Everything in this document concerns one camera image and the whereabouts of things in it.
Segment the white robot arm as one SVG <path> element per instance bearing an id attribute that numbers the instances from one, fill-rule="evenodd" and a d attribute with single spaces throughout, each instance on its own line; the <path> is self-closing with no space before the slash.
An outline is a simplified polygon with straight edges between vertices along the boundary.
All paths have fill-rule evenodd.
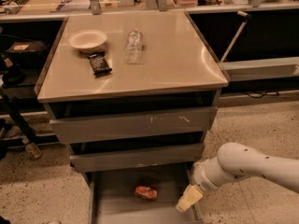
<path id="1" fill-rule="evenodd" d="M 268 156 L 252 147 L 226 143 L 214 158 L 193 164 L 190 184 L 176 208 L 179 212 L 185 212 L 203 198 L 204 192 L 252 176 L 299 192 L 299 160 Z"/>

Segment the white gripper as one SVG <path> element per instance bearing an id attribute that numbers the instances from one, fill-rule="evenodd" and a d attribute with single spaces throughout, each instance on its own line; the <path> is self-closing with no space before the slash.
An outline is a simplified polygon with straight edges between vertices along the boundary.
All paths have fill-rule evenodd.
<path id="1" fill-rule="evenodd" d="M 218 186 L 215 185 L 208 177 L 206 168 L 209 165 L 209 160 L 197 161 L 192 166 L 192 183 L 183 192 L 183 195 L 178 200 L 176 205 L 179 212 L 185 212 L 192 205 L 203 198 L 203 191 L 215 191 Z"/>

